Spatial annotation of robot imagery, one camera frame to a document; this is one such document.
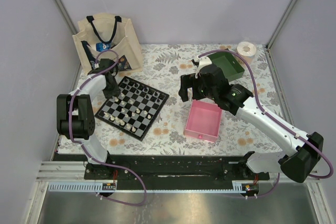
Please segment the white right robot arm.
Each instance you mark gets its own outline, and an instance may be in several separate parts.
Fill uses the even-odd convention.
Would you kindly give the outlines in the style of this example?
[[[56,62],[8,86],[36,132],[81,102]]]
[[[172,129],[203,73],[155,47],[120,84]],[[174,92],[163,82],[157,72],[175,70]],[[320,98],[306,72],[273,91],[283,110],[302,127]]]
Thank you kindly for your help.
[[[243,179],[250,180],[261,172],[283,173],[303,183],[321,159],[321,134],[308,134],[267,110],[251,91],[240,84],[229,84],[214,64],[202,67],[198,73],[182,75],[178,94],[184,102],[188,100],[188,89],[192,89],[194,100],[213,100],[222,110],[254,125],[281,148],[277,153],[248,152],[239,166]]]

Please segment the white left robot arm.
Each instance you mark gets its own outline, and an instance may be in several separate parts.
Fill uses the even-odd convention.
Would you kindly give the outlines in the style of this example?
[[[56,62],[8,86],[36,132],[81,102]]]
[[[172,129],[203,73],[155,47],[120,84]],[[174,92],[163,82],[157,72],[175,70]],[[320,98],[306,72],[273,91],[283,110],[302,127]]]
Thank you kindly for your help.
[[[107,162],[108,151],[94,134],[96,122],[92,101],[99,92],[106,99],[120,95],[115,80],[117,73],[116,61],[101,59],[99,66],[89,72],[79,88],[69,94],[60,94],[56,99],[58,133],[81,146],[88,162],[97,164],[95,171],[102,179],[112,177],[114,167]]]

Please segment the black white chess board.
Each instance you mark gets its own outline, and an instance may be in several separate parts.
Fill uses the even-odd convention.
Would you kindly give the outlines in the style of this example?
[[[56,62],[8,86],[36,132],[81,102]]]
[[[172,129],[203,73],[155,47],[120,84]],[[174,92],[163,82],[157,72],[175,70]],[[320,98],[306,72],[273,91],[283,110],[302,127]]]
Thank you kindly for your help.
[[[107,99],[95,117],[142,141],[169,95],[130,77],[123,77],[119,90],[120,95]]]

